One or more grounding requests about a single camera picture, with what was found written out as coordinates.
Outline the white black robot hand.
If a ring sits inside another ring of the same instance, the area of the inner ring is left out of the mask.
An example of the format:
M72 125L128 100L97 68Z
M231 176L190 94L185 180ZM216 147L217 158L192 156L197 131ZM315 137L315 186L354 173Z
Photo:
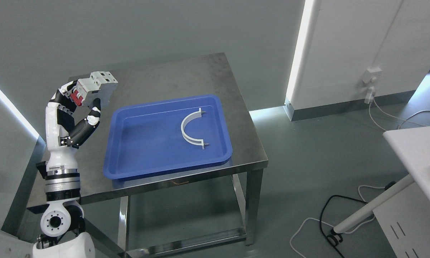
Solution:
M78 81L61 86L49 100L45 109L45 129L50 159L46 164L47 175L76 173L78 163L75 159L77 149L99 127L101 101L95 98L90 113L77 124L73 114L82 105L84 98L78 96Z

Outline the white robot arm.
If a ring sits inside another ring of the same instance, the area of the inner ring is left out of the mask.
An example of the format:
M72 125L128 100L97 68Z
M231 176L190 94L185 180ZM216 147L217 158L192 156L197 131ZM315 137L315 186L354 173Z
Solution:
M36 164L45 180L48 207L40 220L42 234L33 245L34 258L94 258L92 237L86 232L84 211L78 203L81 189L76 169L47 170Z

